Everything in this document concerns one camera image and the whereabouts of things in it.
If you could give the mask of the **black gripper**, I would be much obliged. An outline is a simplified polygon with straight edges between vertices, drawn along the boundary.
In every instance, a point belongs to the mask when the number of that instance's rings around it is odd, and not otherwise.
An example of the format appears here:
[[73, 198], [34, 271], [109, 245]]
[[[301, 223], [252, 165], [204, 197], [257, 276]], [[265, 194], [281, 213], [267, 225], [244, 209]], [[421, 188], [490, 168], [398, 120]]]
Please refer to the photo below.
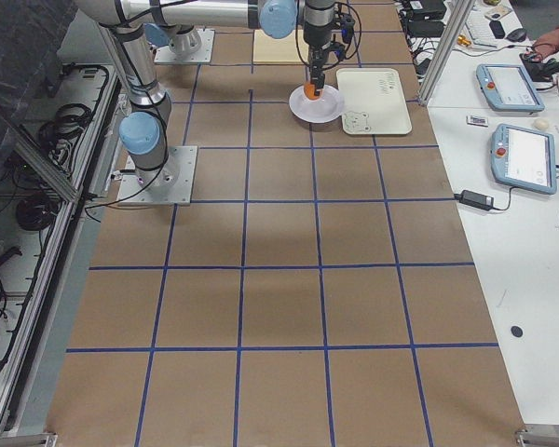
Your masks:
[[347, 58], [349, 45], [331, 41], [324, 47], [310, 47], [308, 50], [309, 82], [306, 83], [307, 98], [319, 97], [325, 84], [324, 72], [338, 66]]

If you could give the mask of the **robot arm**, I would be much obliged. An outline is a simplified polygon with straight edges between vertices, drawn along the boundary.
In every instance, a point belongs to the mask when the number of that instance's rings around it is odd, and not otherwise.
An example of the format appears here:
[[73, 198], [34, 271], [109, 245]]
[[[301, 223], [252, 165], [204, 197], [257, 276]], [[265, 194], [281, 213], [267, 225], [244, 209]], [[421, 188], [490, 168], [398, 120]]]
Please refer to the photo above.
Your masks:
[[325, 72], [334, 54], [347, 57], [355, 20], [336, 1], [77, 1], [77, 7], [109, 34], [111, 57], [118, 73], [128, 81], [127, 91], [136, 104], [158, 101], [163, 91], [148, 52], [144, 25], [177, 30], [193, 26], [261, 29], [281, 39], [302, 29], [308, 45], [305, 95], [317, 100], [325, 85]]
[[130, 100], [130, 114], [119, 126], [143, 187], [161, 188], [178, 176], [170, 162], [167, 124], [170, 95], [157, 80], [153, 56], [142, 24], [125, 22], [119, 1], [77, 1], [78, 8], [100, 26], [106, 49]]

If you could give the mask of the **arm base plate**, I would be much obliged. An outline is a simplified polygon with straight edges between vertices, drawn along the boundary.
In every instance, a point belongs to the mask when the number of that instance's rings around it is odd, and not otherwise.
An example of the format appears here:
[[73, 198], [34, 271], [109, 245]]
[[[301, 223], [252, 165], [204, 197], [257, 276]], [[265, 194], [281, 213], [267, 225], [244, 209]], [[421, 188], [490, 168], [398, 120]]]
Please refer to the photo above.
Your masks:
[[215, 31], [194, 28], [175, 35], [165, 47], [156, 51], [156, 65], [208, 64], [211, 62]]
[[120, 207], [144, 207], [173, 205], [188, 206], [191, 203], [194, 177], [198, 160], [198, 148], [170, 146], [169, 157], [162, 171], [152, 172], [135, 169], [127, 156], [125, 169], [117, 194]]

